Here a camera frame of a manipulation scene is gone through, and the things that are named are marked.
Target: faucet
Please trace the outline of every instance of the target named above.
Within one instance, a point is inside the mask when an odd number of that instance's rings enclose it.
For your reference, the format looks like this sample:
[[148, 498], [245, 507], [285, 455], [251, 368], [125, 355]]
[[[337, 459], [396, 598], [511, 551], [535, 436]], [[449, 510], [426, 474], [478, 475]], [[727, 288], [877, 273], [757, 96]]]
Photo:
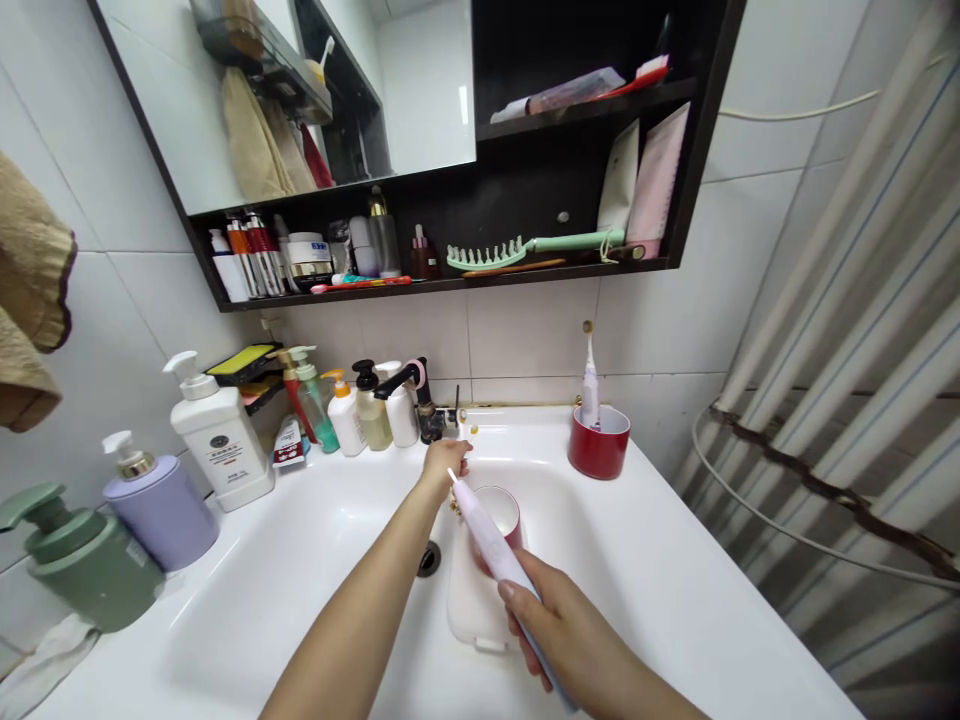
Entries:
[[[426, 378], [427, 359], [420, 357], [417, 360], [424, 370], [423, 385], [417, 390], [417, 422], [420, 424], [420, 442], [429, 445], [441, 439], [443, 431], [448, 427], [456, 426], [457, 413], [453, 408], [438, 408], [433, 402], [430, 397], [430, 383]], [[377, 400], [386, 400], [407, 380], [420, 384], [420, 368], [417, 365], [405, 365], [396, 375], [380, 383], [373, 391], [373, 396]]]

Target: drain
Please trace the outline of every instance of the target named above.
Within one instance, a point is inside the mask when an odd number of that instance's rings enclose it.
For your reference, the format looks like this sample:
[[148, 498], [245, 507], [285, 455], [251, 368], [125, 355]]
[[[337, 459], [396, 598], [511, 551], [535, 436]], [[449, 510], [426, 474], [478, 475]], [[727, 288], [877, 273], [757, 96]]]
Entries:
[[440, 568], [440, 547], [431, 540], [427, 543], [427, 549], [423, 551], [423, 557], [420, 558], [420, 568], [417, 570], [417, 577], [430, 577]]

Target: hand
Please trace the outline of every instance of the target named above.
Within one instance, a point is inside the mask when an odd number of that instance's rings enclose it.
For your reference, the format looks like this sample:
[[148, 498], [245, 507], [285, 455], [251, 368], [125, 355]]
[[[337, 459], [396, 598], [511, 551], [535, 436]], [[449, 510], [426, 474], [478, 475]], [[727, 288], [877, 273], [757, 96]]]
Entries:
[[423, 472], [420, 473], [420, 482], [439, 494], [443, 491], [445, 497], [450, 489], [450, 476], [447, 468], [453, 468], [457, 477], [465, 477], [470, 473], [467, 467], [466, 455], [473, 450], [473, 445], [466, 440], [438, 440], [427, 448], [427, 456], [423, 459]]
[[516, 554], [543, 604], [509, 580], [502, 581], [498, 590], [530, 674], [540, 676], [547, 692], [553, 689], [517, 620], [536, 639], [564, 690], [584, 712], [597, 720], [633, 716], [640, 684], [637, 675], [652, 672], [565, 573], [524, 550]]

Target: purple pump bottle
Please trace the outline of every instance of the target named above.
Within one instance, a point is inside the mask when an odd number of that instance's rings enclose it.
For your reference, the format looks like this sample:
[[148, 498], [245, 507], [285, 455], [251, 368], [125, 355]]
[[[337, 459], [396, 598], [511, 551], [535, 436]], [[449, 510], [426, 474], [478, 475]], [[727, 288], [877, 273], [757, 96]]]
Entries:
[[164, 572], [185, 568], [210, 549], [220, 527], [177, 458], [154, 460], [134, 450], [129, 430], [106, 438], [103, 450], [117, 454], [120, 472], [103, 497]]

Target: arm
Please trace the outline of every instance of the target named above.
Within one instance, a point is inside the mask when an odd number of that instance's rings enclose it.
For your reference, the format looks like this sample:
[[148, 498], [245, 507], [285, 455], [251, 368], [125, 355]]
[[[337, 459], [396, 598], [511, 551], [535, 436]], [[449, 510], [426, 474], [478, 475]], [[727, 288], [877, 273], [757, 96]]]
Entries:
[[427, 450], [423, 473], [380, 536], [321, 610], [280, 676], [261, 720], [364, 720], [383, 678], [437, 512], [447, 468], [466, 475], [467, 442]]
[[498, 590], [507, 606], [510, 632], [531, 675], [553, 688], [517, 620], [536, 638], [564, 689], [596, 720], [706, 720], [706, 715], [653, 670], [620, 639], [600, 611], [556, 568], [523, 550], [517, 559], [543, 598], [508, 580]]

